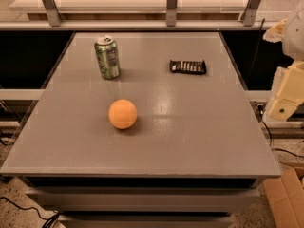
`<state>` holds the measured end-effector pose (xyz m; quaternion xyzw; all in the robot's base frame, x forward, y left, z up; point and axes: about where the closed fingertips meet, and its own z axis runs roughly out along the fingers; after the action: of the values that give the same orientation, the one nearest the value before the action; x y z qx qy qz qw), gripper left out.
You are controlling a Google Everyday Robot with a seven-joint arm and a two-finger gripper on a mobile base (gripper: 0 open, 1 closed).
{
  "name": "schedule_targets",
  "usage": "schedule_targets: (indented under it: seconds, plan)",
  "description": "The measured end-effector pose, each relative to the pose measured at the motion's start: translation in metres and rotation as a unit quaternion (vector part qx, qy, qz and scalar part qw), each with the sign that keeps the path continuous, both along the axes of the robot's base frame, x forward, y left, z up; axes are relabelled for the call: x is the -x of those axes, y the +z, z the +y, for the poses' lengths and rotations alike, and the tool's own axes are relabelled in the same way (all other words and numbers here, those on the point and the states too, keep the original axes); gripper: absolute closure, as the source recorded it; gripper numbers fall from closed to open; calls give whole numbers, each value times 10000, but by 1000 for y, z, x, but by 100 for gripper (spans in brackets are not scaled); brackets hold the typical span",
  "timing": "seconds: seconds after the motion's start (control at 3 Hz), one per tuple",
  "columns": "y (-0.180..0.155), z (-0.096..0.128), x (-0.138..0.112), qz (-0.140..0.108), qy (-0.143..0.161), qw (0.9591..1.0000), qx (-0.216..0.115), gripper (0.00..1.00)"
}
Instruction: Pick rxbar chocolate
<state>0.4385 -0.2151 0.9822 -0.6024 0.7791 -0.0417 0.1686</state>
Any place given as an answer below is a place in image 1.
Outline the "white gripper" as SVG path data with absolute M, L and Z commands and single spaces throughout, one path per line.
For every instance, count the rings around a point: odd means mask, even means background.
M 267 42 L 277 43 L 283 38 L 287 19 L 284 18 L 263 35 Z M 287 68 L 279 66 L 273 79 L 271 97 L 266 104 L 266 116 L 286 121 L 304 103 L 304 62 L 294 61 Z

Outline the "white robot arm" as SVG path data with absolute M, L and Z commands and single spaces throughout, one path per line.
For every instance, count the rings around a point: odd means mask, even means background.
M 287 121 L 304 103 L 304 9 L 269 28 L 263 39 L 281 42 L 283 53 L 294 60 L 287 68 L 277 68 L 263 116 L 263 120 Z

